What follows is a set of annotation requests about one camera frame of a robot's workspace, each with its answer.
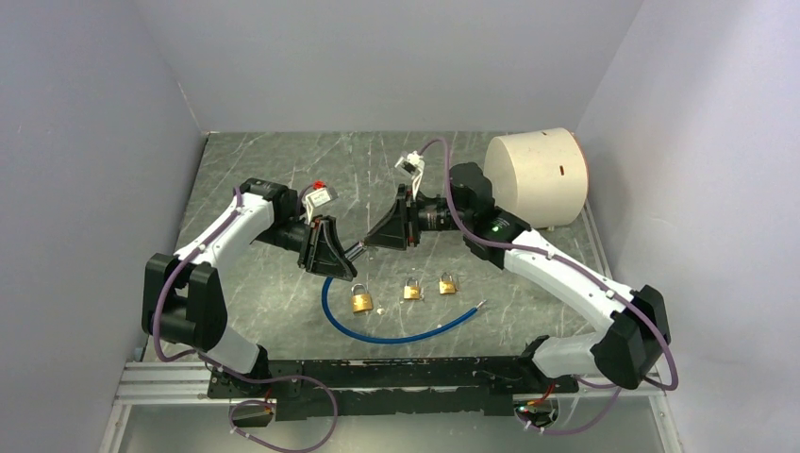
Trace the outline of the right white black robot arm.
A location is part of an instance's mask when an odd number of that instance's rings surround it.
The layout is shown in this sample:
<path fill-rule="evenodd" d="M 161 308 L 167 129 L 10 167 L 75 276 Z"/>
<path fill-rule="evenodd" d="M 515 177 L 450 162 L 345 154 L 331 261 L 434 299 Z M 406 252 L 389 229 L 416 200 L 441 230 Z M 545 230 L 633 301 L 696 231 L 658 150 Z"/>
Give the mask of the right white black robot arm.
<path fill-rule="evenodd" d="M 634 290 L 558 250 L 495 205 L 492 183 L 476 163 L 451 167 L 448 180 L 449 196 L 414 195 L 399 185 L 365 244 L 405 250 L 418 245 L 425 231 L 458 231 L 476 257 L 542 287 L 588 321 L 590 334 L 542 336 L 526 347 L 518 375 L 529 391 L 573 375 L 600 375 L 628 390 L 645 382 L 671 341 L 662 294 L 649 285 Z"/>

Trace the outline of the brass padlock with key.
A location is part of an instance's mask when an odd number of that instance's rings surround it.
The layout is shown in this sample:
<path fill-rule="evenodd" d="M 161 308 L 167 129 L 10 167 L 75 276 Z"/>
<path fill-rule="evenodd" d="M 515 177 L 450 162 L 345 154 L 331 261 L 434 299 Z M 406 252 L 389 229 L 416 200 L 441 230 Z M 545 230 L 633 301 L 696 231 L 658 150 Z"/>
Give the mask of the brass padlock with key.
<path fill-rule="evenodd" d="M 419 284 L 419 280 L 415 277 L 409 277 L 405 283 L 403 288 L 403 300 L 404 301 L 419 301 L 423 300 L 424 294 L 422 287 Z"/>

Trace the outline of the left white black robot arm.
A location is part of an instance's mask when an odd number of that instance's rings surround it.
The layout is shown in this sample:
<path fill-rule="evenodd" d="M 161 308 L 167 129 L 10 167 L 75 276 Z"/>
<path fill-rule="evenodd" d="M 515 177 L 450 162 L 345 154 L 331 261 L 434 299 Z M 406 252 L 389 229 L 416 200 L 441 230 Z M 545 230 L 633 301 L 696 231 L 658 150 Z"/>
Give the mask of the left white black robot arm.
<path fill-rule="evenodd" d="M 142 328 L 153 338 L 160 361 L 190 354 L 232 375 L 247 396 L 270 383 L 265 347 L 245 339 L 230 325 L 223 281 L 254 242 L 297 255 L 307 273 L 353 280 L 357 270 L 347 257 L 331 216 L 315 210 L 337 199 L 322 181 L 302 191 L 258 178 L 235 187 L 223 213 L 199 237 L 171 254 L 156 253 L 146 263 Z"/>

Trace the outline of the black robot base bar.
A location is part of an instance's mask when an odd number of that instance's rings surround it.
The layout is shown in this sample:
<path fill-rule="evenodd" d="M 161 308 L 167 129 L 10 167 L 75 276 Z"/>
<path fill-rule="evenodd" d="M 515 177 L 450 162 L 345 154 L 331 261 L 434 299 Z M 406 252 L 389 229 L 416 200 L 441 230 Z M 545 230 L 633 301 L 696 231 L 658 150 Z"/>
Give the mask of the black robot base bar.
<path fill-rule="evenodd" d="M 272 360 L 276 382 L 265 390 L 279 421 L 331 413 L 316 378 L 334 394 L 341 416 L 480 412 L 510 416 L 515 406 L 545 392 L 574 394 L 572 377 L 548 378 L 515 356 L 379 360 Z"/>

